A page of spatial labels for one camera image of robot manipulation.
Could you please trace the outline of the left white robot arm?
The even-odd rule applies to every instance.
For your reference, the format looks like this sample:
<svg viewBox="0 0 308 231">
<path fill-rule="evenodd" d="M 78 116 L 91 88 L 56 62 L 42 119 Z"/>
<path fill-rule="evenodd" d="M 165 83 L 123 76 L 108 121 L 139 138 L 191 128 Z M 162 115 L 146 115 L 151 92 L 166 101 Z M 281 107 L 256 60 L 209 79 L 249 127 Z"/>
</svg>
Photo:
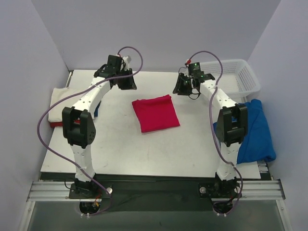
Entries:
<svg viewBox="0 0 308 231">
<path fill-rule="evenodd" d="M 100 81 L 118 76 L 131 75 L 127 61 L 121 64 L 104 64 L 94 73 L 89 91 L 71 107 L 62 111 L 63 134 L 74 154 L 74 161 L 78 165 L 75 174 L 75 189 L 86 198 L 92 198 L 99 191 L 93 178 L 95 171 L 92 165 L 91 144 L 96 136 L 93 122 L 94 112 L 104 95 L 114 86 L 122 90 L 135 90 L 137 86 L 133 77 L 112 79 L 104 83 Z"/>
</svg>

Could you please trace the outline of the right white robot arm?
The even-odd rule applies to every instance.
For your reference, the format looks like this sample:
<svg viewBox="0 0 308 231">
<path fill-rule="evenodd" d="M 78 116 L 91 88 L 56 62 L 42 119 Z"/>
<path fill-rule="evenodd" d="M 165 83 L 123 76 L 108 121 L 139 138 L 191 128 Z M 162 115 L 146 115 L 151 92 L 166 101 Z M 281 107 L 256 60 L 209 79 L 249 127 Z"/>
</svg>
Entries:
<svg viewBox="0 0 308 231">
<path fill-rule="evenodd" d="M 239 187 L 236 165 L 240 144 L 248 132 L 248 110 L 220 89 L 218 80 L 202 71 L 199 62 L 187 61 L 185 67 L 187 72 L 179 72 L 173 93 L 191 96 L 196 89 L 197 95 L 209 100 L 211 133 L 220 158 L 213 190 L 216 195 L 225 196 Z"/>
</svg>

